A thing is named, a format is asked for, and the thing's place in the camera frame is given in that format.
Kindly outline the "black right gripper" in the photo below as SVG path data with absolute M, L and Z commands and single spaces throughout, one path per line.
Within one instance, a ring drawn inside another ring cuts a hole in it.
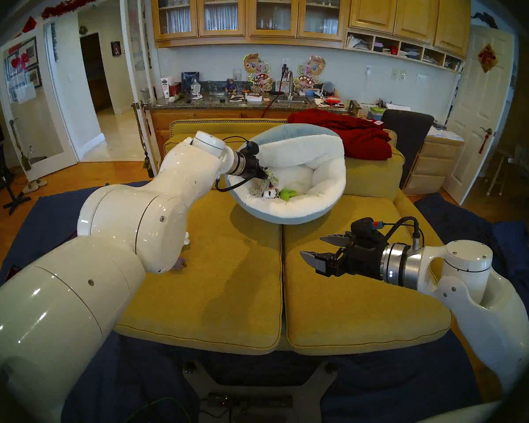
M 382 279 L 380 271 L 382 255 L 386 249 L 386 242 L 366 248 L 347 235 L 321 236 L 320 240 L 339 247 L 337 259 L 334 253 L 301 252 L 302 259 L 311 266 L 317 274 L 325 277 L 340 277 L 345 274 L 360 275 L 372 279 Z

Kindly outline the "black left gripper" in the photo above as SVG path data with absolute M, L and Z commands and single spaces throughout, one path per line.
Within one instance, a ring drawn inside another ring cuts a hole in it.
M 266 169 L 260 166 L 259 160 L 254 154 L 241 153 L 244 158 L 244 167 L 240 172 L 243 179 L 260 179 L 267 180 L 268 174 Z

